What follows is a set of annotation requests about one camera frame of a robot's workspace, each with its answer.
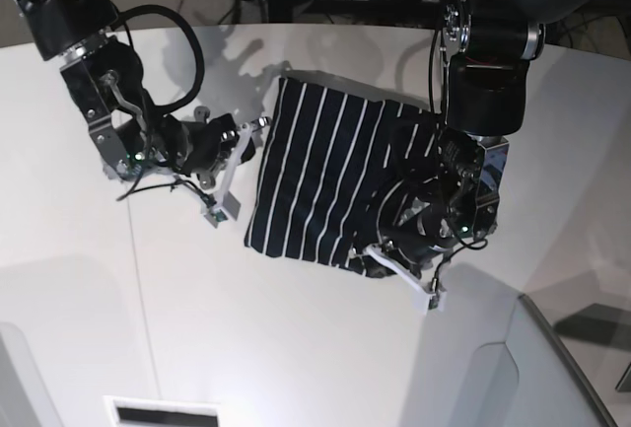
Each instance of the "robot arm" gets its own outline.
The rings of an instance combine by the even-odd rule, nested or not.
[[[197,175],[201,189],[177,178],[198,194],[206,218],[217,225],[236,217],[238,202],[224,182],[209,195],[223,169],[230,171],[254,155],[249,137],[268,124],[265,118],[237,127],[226,114],[209,120],[201,108],[195,121],[179,121],[172,113],[190,104],[204,79],[201,46],[190,25],[177,13],[157,5],[145,5],[119,13],[110,0],[15,0],[33,33],[42,58],[62,56],[61,75],[73,101],[88,124],[88,131],[113,178],[133,182],[122,198],[131,194],[143,176],[169,173],[190,178]],[[143,88],[143,66],[133,46],[109,36],[131,18],[159,14],[171,19],[188,39],[195,57],[195,78],[190,91],[168,105],[155,105]],[[112,113],[120,110],[131,119],[115,126]]]

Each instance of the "striped cloth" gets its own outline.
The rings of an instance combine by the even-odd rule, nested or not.
[[[426,151],[434,128],[431,119],[419,119],[427,115],[281,78],[245,245],[363,272],[349,251],[360,233],[363,243],[377,240],[371,209],[397,180],[393,154],[420,168],[431,161]],[[400,126],[406,119],[412,121]],[[398,203],[389,207],[400,211]]]

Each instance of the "white tabletop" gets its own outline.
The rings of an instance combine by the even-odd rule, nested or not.
[[[287,69],[413,102],[427,95],[428,32],[197,32],[207,65],[199,102],[239,122],[271,114]],[[192,54],[179,31],[134,41],[157,103],[188,89]],[[468,359],[504,339],[517,291],[631,108],[631,63],[546,47],[528,75],[524,128],[510,138],[498,232],[487,250],[462,254],[447,311],[423,320],[398,279],[244,248],[260,153],[237,172],[240,220],[219,230],[184,192],[116,204],[121,186],[103,176],[57,66],[32,45],[0,51],[0,321],[25,335],[66,427],[108,425],[104,394],[217,403],[224,427],[403,427],[428,410],[433,425],[448,425]]]

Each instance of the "white panel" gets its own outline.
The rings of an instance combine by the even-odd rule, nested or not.
[[[450,427],[504,427],[519,384],[504,343],[475,350],[457,397]]]
[[[506,344],[520,370],[520,386],[507,426],[601,427],[523,304],[516,306]]]
[[[0,323],[0,363],[9,370],[9,376],[0,376],[0,389],[7,386],[13,394],[0,393],[0,408],[5,405],[5,413],[9,408],[17,409],[18,425],[30,424],[27,419],[32,412],[33,425],[61,427],[59,414],[43,383],[31,348],[24,334],[12,324]]]

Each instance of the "screw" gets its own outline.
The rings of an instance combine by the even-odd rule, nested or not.
[[[127,171],[129,170],[129,167],[127,166],[127,164],[120,160],[118,161],[118,164],[116,164],[116,172],[119,174],[127,174]]]

